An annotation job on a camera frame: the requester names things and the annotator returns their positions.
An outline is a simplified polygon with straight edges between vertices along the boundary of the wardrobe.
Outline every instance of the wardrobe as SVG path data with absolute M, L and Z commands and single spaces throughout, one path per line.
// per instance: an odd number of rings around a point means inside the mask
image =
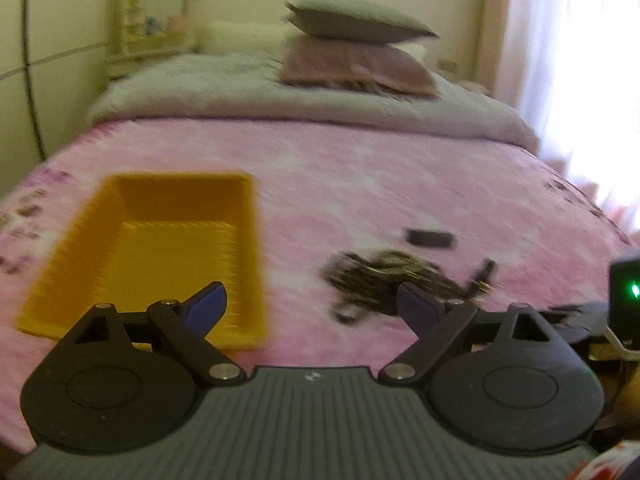
M 87 128 L 108 0 L 0 0 L 0 197 Z

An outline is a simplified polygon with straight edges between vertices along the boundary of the yellow plastic tray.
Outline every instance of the yellow plastic tray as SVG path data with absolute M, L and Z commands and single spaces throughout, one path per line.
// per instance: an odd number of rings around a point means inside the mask
M 216 280 L 228 303 L 207 340 L 254 348 L 266 335 L 257 245 L 251 176 L 117 175 L 60 242 L 16 325 L 60 339 L 92 304 L 138 312 Z

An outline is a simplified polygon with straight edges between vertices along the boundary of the pink pillow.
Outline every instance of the pink pillow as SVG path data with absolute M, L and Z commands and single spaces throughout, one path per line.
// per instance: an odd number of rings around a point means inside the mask
M 280 80 L 288 84 L 434 97 L 435 81 L 411 55 L 388 45 L 298 38 L 291 41 Z

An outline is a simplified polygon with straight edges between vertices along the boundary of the metal screw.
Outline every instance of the metal screw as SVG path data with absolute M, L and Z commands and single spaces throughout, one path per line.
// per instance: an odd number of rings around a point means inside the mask
M 209 375 L 214 379 L 228 381 L 240 375 L 240 368 L 233 363 L 219 363 L 209 368 Z
M 415 375 L 415 368 L 406 363 L 391 363 L 385 366 L 383 372 L 391 379 L 409 379 Z

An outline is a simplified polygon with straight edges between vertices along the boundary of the circular plate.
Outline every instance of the circular plate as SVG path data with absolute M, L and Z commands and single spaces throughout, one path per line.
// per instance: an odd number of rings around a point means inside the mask
M 436 371 L 429 395 L 446 423 L 475 444 L 519 454 L 547 452 L 587 434 L 603 393 L 578 356 L 563 361 L 510 350 L 489 347 Z
M 186 419 L 196 393 L 191 375 L 173 360 L 133 347 L 109 352 L 97 342 L 74 345 L 40 365 L 20 406 L 37 441 L 111 453 L 169 434 Z

